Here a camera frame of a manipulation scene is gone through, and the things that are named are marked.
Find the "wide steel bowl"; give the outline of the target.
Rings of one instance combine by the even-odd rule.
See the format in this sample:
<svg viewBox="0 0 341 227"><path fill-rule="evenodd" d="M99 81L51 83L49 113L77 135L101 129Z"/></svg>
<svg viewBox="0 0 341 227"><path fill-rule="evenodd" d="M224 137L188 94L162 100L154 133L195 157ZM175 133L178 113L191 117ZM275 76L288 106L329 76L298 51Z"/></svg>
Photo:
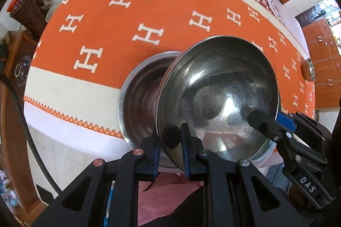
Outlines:
<svg viewBox="0 0 341 227"><path fill-rule="evenodd" d="M124 140L131 148L152 135L154 109L161 80L179 51L167 51L149 57L126 78L117 102L117 120Z"/></svg>

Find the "steel bowl pink outside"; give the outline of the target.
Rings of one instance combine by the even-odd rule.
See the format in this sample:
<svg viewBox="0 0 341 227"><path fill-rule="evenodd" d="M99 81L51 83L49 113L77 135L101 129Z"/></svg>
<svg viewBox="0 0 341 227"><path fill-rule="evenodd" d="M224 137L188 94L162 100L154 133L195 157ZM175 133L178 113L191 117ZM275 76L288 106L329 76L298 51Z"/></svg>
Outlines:
<svg viewBox="0 0 341 227"><path fill-rule="evenodd" d="M261 166L275 145L247 121L260 110L276 118L280 94L275 72L254 44L233 36L213 36L181 53L158 90L155 125L175 166L184 168L179 130L221 158L246 158Z"/></svg>

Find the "small steel bowl brown outside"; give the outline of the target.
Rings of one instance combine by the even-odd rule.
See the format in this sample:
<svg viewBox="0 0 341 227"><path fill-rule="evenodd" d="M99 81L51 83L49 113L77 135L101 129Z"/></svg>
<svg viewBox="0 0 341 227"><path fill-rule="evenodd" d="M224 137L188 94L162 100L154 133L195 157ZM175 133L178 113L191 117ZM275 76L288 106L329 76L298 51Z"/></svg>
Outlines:
<svg viewBox="0 0 341 227"><path fill-rule="evenodd" d="M308 82L316 81L316 74L314 71L314 65L310 58L304 60L301 64L302 75L304 79Z"/></svg>

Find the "dark wicker basket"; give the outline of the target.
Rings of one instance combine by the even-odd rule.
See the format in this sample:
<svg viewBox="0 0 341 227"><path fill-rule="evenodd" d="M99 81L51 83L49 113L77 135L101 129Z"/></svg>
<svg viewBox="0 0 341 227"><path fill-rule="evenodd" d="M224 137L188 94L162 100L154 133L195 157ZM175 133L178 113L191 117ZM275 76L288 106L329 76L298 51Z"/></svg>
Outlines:
<svg viewBox="0 0 341 227"><path fill-rule="evenodd" d="M31 32L34 40L39 41L47 22L35 0L12 0L7 12L10 18L19 22Z"/></svg>

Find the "wooden cabinet wall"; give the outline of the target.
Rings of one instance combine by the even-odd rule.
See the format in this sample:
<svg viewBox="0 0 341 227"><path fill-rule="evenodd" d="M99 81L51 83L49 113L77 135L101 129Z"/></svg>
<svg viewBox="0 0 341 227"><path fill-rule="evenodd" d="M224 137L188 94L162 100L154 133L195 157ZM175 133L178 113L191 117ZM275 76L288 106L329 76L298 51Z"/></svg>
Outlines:
<svg viewBox="0 0 341 227"><path fill-rule="evenodd" d="M340 103L340 53L332 29L325 18L302 28L316 81L316 109L336 109Z"/></svg>

